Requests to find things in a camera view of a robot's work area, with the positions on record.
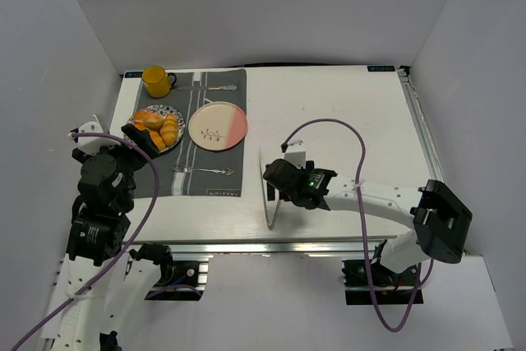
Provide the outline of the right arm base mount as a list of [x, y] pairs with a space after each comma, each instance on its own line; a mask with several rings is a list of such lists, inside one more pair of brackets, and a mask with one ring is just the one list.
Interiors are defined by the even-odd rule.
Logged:
[[[342, 267], [345, 301], [348, 306], [371, 306], [369, 286], [363, 260], [343, 261]], [[417, 266], [410, 266], [401, 274], [380, 268], [377, 264], [371, 266], [371, 276], [375, 289], [377, 304], [405, 305], [416, 284]]]

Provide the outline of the round bread bun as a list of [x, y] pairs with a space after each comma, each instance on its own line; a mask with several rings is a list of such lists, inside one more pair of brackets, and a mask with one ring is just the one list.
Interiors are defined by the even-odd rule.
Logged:
[[142, 122], [145, 127], [158, 131], [164, 124], [164, 117], [157, 113], [148, 113], [143, 117]]

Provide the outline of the metal tongs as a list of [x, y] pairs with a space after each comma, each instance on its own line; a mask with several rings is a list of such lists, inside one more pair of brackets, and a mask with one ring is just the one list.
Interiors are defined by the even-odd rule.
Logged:
[[263, 174], [266, 170], [266, 165], [271, 164], [276, 159], [282, 159], [284, 155], [279, 153], [277, 150], [267, 150], [260, 147], [257, 151], [258, 158], [258, 169], [260, 171], [263, 210], [265, 214], [265, 224], [268, 230], [273, 230], [279, 217], [279, 208], [281, 206], [281, 200], [279, 199], [279, 193], [275, 193], [275, 199], [270, 201], [268, 199], [269, 184], [263, 178]]

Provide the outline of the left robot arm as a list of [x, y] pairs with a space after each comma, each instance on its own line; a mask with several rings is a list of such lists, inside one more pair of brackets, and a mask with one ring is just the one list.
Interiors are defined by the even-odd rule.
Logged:
[[67, 301], [54, 350], [119, 350], [123, 323], [157, 284], [173, 277], [169, 247], [146, 243], [135, 250], [127, 213], [134, 208], [134, 174], [159, 157], [146, 130], [133, 124], [114, 140], [97, 122], [72, 131], [81, 163], [79, 195], [67, 242]]

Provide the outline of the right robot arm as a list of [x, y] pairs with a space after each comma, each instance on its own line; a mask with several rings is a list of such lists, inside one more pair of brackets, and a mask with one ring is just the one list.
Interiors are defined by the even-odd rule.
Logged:
[[471, 210], [443, 182], [398, 188], [355, 182], [334, 170], [303, 168], [285, 159], [265, 166], [263, 180], [281, 201], [306, 210], [349, 211], [387, 219], [408, 232], [375, 250], [372, 268], [400, 274], [427, 260], [458, 264], [472, 222]]

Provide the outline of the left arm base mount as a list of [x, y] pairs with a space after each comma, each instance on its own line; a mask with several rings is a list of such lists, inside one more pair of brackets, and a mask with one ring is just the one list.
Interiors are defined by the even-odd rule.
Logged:
[[156, 267], [157, 281], [150, 287], [145, 300], [151, 301], [200, 301], [204, 283], [199, 281], [199, 261], [181, 261], [173, 257], [169, 246], [144, 243], [128, 251], [126, 278], [138, 261], [149, 261]]

